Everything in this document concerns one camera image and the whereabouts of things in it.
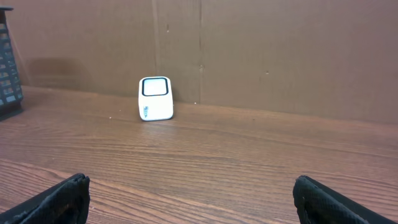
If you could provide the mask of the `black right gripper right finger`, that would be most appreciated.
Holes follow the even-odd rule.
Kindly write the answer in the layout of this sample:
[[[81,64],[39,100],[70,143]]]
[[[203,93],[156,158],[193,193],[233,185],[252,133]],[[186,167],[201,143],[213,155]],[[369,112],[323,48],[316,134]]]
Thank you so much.
[[[293,197],[301,224],[396,224],[306,175],[296,179]]]

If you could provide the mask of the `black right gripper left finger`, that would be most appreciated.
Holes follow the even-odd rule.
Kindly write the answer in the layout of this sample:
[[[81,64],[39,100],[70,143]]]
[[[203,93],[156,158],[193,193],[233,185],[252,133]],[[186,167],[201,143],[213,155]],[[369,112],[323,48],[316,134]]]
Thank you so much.
[[[3,212],[1,224],[85,224],[90,208],[90,178],[77,173]]]

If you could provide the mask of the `white barcode scanner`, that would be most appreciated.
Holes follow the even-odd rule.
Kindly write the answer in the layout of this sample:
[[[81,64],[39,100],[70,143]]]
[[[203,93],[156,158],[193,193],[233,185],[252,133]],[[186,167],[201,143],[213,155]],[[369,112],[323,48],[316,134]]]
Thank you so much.
[[[143,121],[171,119],[174,115],[174,101],[170,79],[142,78],[139,82],[138,106]]]

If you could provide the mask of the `grey plastic mesh basket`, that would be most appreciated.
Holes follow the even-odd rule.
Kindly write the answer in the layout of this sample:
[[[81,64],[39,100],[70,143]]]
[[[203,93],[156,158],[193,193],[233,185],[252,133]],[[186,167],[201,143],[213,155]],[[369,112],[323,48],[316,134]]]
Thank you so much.
[[[13,9],[1,6],[1,121],[20,113],[24,99],[6,20]]]

